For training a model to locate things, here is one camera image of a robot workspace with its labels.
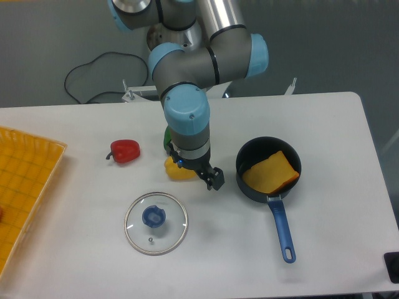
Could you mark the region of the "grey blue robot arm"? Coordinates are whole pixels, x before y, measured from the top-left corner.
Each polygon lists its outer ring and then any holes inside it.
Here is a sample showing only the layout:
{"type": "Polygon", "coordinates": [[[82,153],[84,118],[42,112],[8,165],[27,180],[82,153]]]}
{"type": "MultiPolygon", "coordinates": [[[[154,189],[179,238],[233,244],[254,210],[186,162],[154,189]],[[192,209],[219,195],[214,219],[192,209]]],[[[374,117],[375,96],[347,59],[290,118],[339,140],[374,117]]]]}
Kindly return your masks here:
{"type": "Polygon", "coordinates": [[[210,165],[210,107],[205,90],[266,71],[269,51],[248,31],[236,1],[109,1],[124,30],[160,25],[175,33],[198,27],[206,42],[185,46],[161,37],[150,50],[148,73],[167,122],[164,147],[180,168],[218,190],[224,174],[210,165]]]}

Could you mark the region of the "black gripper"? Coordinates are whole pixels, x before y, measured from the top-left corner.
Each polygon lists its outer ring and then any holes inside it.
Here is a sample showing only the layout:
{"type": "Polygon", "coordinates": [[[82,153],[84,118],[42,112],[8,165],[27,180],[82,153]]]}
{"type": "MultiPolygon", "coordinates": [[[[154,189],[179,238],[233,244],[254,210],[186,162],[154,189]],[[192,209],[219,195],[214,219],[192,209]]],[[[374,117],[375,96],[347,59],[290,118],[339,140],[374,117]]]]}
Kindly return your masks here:
{"type": "Polygon", "coordinates": [[[220,168],[211,170],[209,141],[197,149],[182,149],[170,141],[166,145],[166,153],[179,168],[194,171],[200,180],[206,183],[208,190],[218,191],[223,186],[225,182],[223,170],[220,168]]]}

